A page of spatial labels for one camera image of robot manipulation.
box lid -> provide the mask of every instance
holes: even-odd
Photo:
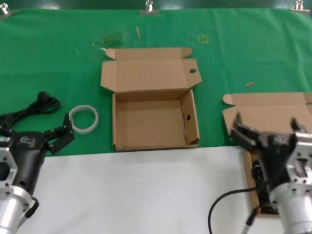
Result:
[[[312,93],[225,94],[223,102],[228,105],[307,104],[312,102]]]
[[[223,111],[228,131],[240,112],[244,124],[260,131],[288,133],[294,117],[312,132],[312,93],[226,94],[223,102],[233,106]]]
[[[107,49],[114,61],[102,65],[101,86],[116,92],[189,89],[201,82],[187,48]]]

coiled black cable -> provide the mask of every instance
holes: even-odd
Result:
[[[37,100],[31,103],[27,108],[14,113],[8,113],[0,116],[1,122],[5,122],[5,127],[10,129],[14,124],[30,115],[46,115],[54,113],[60,109],[60,102],[50,97],[47,92],[39,92]]]

white table surface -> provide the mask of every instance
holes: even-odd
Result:
[[[48,157],[34,196],[40,207],[19,234],[208,234],[221,194],[246,188],[236,147]],[[214,234],[239,234],[247,194],[217,204]],[[279,219],[257,218],[250,234],[282,234]]]

white plastic ring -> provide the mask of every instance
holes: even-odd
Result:
[[[93,112],[94,116],[95,116],[95,120],[93,122],[93,124],[86,128],[86,129],[81,129],[81,128],[78,128],[74,125],[74,119],[73,119],[73,115],[76,113],[76,112],[80,112],[80,111],[91,111]],[[91,131],[93,131],[97,125],[98,125],[98,112],[96,111],[96,109],[93,107],[93,106],[89,106],[89,105],[80,105],[80,106],[76,106],[74,107],[70,112],[69,112],[69,119],[71,120],[72,122],[72,126],[73,126],[73,129],[80,133],[80,134],[87,134]]]

wooden stick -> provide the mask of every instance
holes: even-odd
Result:
[[[247,86],[252,86],[252,85],[254,85],[255,84],[255,82],[250,82],[250,83],[247,83],[247,84],[245,84],[245,86],[247,87]]]
[[[140,40],[141,36],[140,36],[140,31],[139,31],[138,27],[136,27],[136,34],[137,34],[137,38]]]

